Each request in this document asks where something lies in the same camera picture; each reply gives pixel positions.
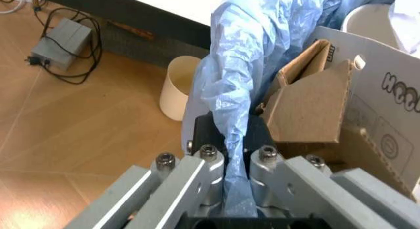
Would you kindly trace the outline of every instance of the white bucket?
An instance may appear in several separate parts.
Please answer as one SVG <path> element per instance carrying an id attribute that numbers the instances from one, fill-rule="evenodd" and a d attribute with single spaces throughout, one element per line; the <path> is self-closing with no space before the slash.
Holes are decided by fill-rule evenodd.
<path id="1" fill-rule="evenodd" d="M 399 49 L 387 4 L 367 4 L 350 12 L 341 25 L 341 31 L 364 36 Z"/>
<path id="2" fill-rule="evenodd" d="M 168 118 L 182 121 L 199 63 L 200 59 L 192 56 L 180 56 L 169 63 L 159 101 L 160 109 Z"/>

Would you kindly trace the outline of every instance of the screw head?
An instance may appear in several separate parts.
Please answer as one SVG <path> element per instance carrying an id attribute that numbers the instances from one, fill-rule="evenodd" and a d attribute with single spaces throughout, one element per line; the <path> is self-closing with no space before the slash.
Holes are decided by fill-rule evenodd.
<path id="1" fill-rule="evenodd" d="M 156 167 L 160 171 L 170 171 L 175 167 L 175 156 L 171 153 L 161 153 L 156 158 Z"/>
<path id="2" fill-rule="evenodd" d="M 192 140 L 188 140 L 187 142 L 187 152 L 192 153 Z"/>
<path id="3" fill-rule="evenodd" d="M 214 161 L 217 158 L 217 148 L 214 145 L 205 144 L 201 146 L 199 152 L 200 158 L 204 159 L 207 162 Z"/>
<path id="4" fill-rule="evenodd" d="M 322 169 L 325 166 L 324 159 L 314 154 L 308 154 L 306 156 L 306 160 L 309 161 L 313 166 L 315 166 L 318 169 Z"/>
<path id="5" fill-rule="evenodd" d="M 264 145 L 258 150 L 258 156 L 263 162 L 275 161 L 277 157 L 277 149 L 273 146 Z"/>

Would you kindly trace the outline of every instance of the paper cup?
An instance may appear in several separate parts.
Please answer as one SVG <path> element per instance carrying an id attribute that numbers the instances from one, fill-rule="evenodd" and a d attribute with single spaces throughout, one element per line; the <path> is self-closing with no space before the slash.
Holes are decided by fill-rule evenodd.
<path id="1" fill-rule="evenodd" d="M 196 57 L 180 56 L 169 63 L 159 101 L 160 109 L 168 118 L 182 121 L 199 62 Z"/>
<path id="2" fill-rule="evenodd" d="M 399 49 L 387 4 L 367 4 L 350 12 L 341 25 L 341 31 L 364 36 Z"/>

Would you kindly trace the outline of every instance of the white plastic bag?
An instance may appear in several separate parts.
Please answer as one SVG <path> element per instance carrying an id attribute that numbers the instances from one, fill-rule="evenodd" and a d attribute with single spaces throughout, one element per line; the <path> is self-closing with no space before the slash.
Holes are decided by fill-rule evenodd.
<path id="1" fill-rule="evenodd" d="M 400 50 L 420 58 L 420 0 L 395 0 L 388 17 Z"/>

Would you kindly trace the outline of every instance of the cardboard piece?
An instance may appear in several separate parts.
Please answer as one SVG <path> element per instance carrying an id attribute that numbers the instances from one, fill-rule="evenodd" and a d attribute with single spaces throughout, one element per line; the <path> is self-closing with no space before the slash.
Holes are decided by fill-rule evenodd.
<path id="1" fill-rule="evenodd" d="M 281 87 L 291 84 L 299 75 L 306 77 L 324 70 L 325 62 L 331 43 L 327 40 L 317 40 L 303 51 L 298 57 L 278 71 L 270 88 L 266 92 L 263 103 L 276 93 Z"/>
<path id="2" fill-rule="evenodd" d="M 409 189 L 420 176 L 420 59 L 383 43 L 316 27 L 307 40 L 331 42 L 326 68 L 359 57 L 352 74 L 345 122 L 366 128 L 372 141 Z"/>
<path id="3" fill-rule="evenodd" d="M 330 30 L 327 29 L 328 36 L 335 35 Z M 414 199 L 413 185 L 400 176 L 388 159 L 389 153 L 383 150 L 384 147 L 393 149 L 394 143 L 375 144 L 374 134 L 363 127 L 366 122 L 357 122 L 361 127 L 354 124 L 342 127 L 346 107 L 356 106 L 356 109 L 350 109 L 350 114 L 347 110 L 347 115 L 354 115 L 351 111 L 358 111 L 360 106 L 359 103 L 346 106 L 346 101 L 347 97 L 354 99 L 354 94 L 358 93 L 358 86 L 350 85 L 350 81 L 358 81 L 357 77 L 365 72 L 368 66 L 365 55 L 337 58 L 336 51 L 345 49 L 338 49 L 325 40 L 317 41 L 322 33 L 319 29 L 315 33 L 317 36 L 309 41 L 316 42 L 277 74 L 261 115 L 280 153 L 285 158 L 309 153 L 318 155 L 333 172 L 362 168 Z M 354 58 L 354 61 L 350 63 L 348 58 Z M 352 73 L 353 68 L 363 72 Z"/>
<path id="4" fill-rule="evenodd" d="M 385 155 L 378 150 L 365 128 L 343 126 L 340 144 L 332 145 L 327 152 L 335 152 L 346 163 L 342 167 L 361 168 L 385 184 L 415 201 L 411 189 L 398 176 Z"/>
<path id="5" fill-rule="evenodd" d="M 281 88 L 261 115 L 276 142 L 338 142 L 352 66 L 345 60 L 322 71 L 328 45 L 315 43 L 279 71 L 273 85 Z"/>

